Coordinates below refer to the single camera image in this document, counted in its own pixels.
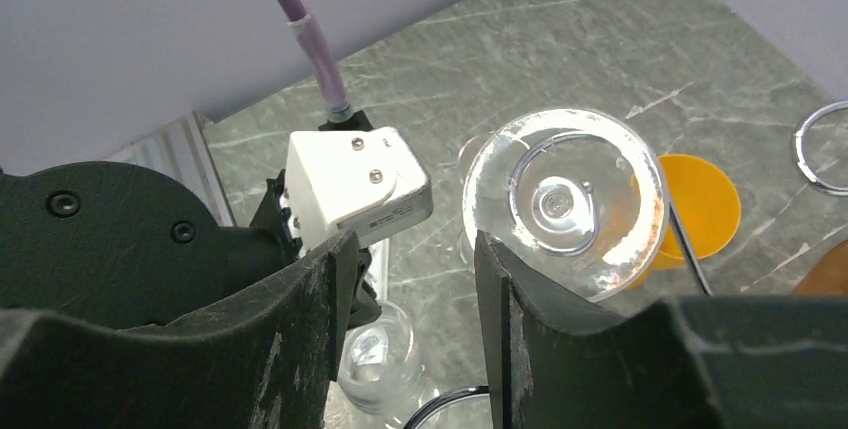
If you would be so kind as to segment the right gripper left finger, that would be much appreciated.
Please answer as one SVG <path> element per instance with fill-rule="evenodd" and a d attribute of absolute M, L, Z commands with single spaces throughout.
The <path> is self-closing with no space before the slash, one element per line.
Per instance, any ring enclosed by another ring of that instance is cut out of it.
<path fill-rule="evenodd" d="M 331 267 L 290 266 L 166 326 L 54 312 L 1 333 L 5 428 L 318 428 L 347 324 Z"/>

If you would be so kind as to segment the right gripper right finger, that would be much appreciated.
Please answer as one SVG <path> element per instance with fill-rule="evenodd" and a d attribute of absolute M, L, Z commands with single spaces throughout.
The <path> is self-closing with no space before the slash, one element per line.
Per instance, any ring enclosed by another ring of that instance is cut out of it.
<path fill-rule="evenodd" d="M 475 249 L 497 428 L 843 428 L 843 297 L 681 296 L 625 317 Z"/>

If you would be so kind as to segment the clear wine glass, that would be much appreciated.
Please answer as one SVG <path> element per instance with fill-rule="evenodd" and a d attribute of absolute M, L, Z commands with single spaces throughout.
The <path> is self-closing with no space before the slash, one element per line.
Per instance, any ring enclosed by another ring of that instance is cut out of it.
<path fill-rule="evenodd" d="M 590 302 L 634 285 L 666 234 L 670 195 L 653 149 L 594 109 L 520 116 L 459 156 L 462 255 L 483 231 Z"/>
<path fill-rule="evenodd" d="M 378 305 L 374 322 L 346 334 L 325 426 L 491 428 L 488 395 L 474 386 L 440 388 L 412 319 L 391 302 Z"/>

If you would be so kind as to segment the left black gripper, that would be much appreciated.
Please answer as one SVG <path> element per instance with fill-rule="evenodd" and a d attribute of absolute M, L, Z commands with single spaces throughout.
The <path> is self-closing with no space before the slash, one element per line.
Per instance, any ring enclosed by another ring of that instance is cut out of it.
<path fill-rule="evenodd" d="M 248 225 L 250 237 L 258 247 L 249 251 L 249 281 L 257 282 L 292 265 L 316 259 L 320 266 L 328 264 L 330 275 L 321 276 L 329 282 L 331 315 L 336 329 L 345 322 L 357 329 L 375 322 L 382 314 L 377 291 L 368 272 L 377 262 L 375 252 L 357 248 L 357 236 L 344 230 L 321 236 L 315 246 L 308 248 L 302 231 L 294 226 L 295 215 L 285 202 L 288 185 L 286 172 L 280 171 L 266 180 L 266 192 Z"/>

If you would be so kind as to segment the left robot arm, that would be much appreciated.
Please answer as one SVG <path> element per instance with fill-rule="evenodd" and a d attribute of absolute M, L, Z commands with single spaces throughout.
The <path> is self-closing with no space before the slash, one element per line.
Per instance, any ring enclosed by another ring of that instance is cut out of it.
<path fill-rule="evenodd" d="M 286 268 L 302 243 L 268 181 L 251 222 L 219 224 L 175 179 L 83 162 L 1 177 L 1 333 L 52 311 L 109 329 L 164 325 Z"/>

